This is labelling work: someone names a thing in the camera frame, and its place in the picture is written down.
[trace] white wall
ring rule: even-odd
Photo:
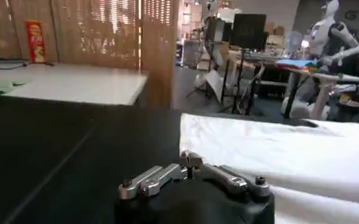
[[[234,6],[243,13],[266,14],[267,22],[274,27],[283,26],[288,35],[294,24],[300,0],[233,0]]]

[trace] desk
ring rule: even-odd
[[[226,70],[225,70],[225,74],[224,74],[224,80],[222,82],[221,103],[224,103],[225,89],[227,86],[227,82],[229,83],[230,86],[237,85],[237,75],[241,75],[241,74],[236,74],[237,66],[240,65],[240,63],[241,63],[241,58],[238,58],[238,57],[241,57],[241,52],[229,51],[229,55],[227,57],[227,62],[226,62]],[[277,57],[271,57],[268,55],[254,53],[248,57],[245,56],[245,58],[243,60],[243,67],[244,68],[245,67],[255,68],[255,65],[259,64],[259,63],[263,63],[265,66],[274,66],[275,62],[277,60],[279,60],[279,58],[277,58]],[[229,81],[228,81],[230,61],[233,62],[233,71],[232,71],[231,76],[229,77]],[[262,80],[260,81],[260,83],[261,83],[261,85],[287,86],[286,83],[268,82],[268,81],[262,81]],[[252,82],[251,89],[254,89],[254,86],[255,86],[255,82]],[[254,94],[255,94],[255,92],[251,91],[251,96],[250,96],[250,101],[249,101],[250,105],[252,104],[252,97],[254,96]]]
[[[176,110],[0,96],[0,223],[16,208],[13,223],[114,223],[119,183],[179,158],[180,116]]]
[[[85,65],[29,65],[0,70],[0,79],[31,82],[6,96],[103,105],[133,105],[147,76],[136,70]]]
[[[322,86],[319,92],[319,96],[316,99],[315,107],[311,112],[311,118],[316,120],[319,120],[321,118],[321,114],[323,112],[325,104],[327,103],[327,99],[328,99],[327,96],[331,92],[332,87],[337,82],[354,82],[359,84],[359,77],[355,77],[351,75],[343,75],[342,77],[340,77],[337,75],[327,75],[327,74],[321,74],[316,72],[312,73],[300,69],[286,68],[286,70],[291,71],[294,74],[294,76],[292,81],[293,83],[292,90],[289,95],[288,105],[286,106],[286,110],[284,114],[285,118],[290,118],[291,107],[293,105],[293,101],[297,93],[298,84],[301,75],[307,75],[310,77],[318,78],[321,81]]]

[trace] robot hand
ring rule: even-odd
[[[324,56],[320,59],[323,65],[331,66],[333,63],[333,58],[331,56]]]

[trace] chair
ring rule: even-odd
[[[260,69],[256,75],[251,79],[250,83],[243,88],[243,95],[240,98],[239,103],[236,105],[237,111],[240,114],[249,116],[251,109],[254,106],[254,96],[256,91],[256,84],[260,82],[262,75],[265,73],[266,67],[263,63],[260,63]]]

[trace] black table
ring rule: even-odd
[[[113,202],[123,179],[177,161],[180,115],[0,99],[0,222],[17,211],[12,223],[113,223]],[[61,169],[16,210],[70,152]]]

